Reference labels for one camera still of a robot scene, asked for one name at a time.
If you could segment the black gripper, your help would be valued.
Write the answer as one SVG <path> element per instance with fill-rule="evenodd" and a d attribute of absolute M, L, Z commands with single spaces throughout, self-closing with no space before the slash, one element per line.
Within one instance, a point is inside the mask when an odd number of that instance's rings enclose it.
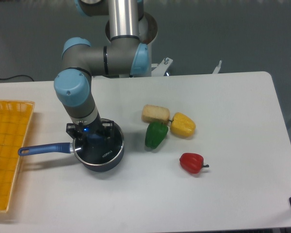
<path fill-rule="evenodd" d="M 74 140 L 82 141 L 82 136 L 93 134 L 100 130 L 104 139 L 114 138 L 114 121 L 88 116 L 86 118 L 71 118 L 73 123 L 66 124 L 66 133 Z"/>

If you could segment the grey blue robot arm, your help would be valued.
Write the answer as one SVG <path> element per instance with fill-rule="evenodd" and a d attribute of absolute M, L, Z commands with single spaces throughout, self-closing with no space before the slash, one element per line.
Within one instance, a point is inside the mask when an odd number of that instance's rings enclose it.
<path fill-rule="evenodd" d="M 110 44 L 93 47 L 80 37 L 64 44 L 62 71 L 54 89 L 73 122 L 67 133 L 83 141 L 88 134 L 104 135 L 92 96 L 93 76 L 144 75 L 150 71 L 148 45 L 140 39 L 139 23 L 144 17 L 142 0 L 77 0 L 75 6 L 86 16 L 109 16 Z"/>

